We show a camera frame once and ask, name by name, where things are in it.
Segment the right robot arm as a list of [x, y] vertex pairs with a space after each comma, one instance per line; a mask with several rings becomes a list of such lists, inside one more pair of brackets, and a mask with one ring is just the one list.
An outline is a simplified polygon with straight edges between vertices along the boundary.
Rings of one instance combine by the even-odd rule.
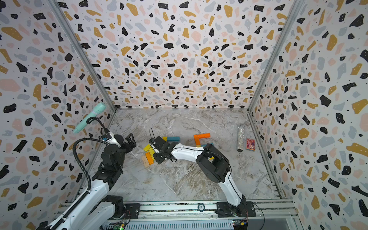
[[218, 208], [218, 215], [244, 217], [247, 214], [246, 198], [232, 178], [230, 162], [212, 144], [204, 147], [190, 147], [178, 142], [169, 143], [160, 136], [150, 139], [149, 144], [155, 151], [153, 157], [157, 163], [161, 164], [165, 160], [172, 162], [186, 160], [197, 163], [209, 180], [219, 184], [226, 196], [228, 207]]

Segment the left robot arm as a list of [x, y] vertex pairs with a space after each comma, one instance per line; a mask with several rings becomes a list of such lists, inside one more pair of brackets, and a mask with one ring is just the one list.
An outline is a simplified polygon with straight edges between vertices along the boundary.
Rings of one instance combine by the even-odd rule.
[[87, 178], [87, 188], [50, 224], [41, 224], [40, 230], [93, 230], [101, 228], [108, 219], [131, 218], [121, 196], [109, 195], [123, 174], [125, 155], [136, 147], [134, 135], [126, 138], [113, 133], [100, 140], [105, 144], [102, 163], [94, 176], [90, 176], [80, 160], [77, 161]]

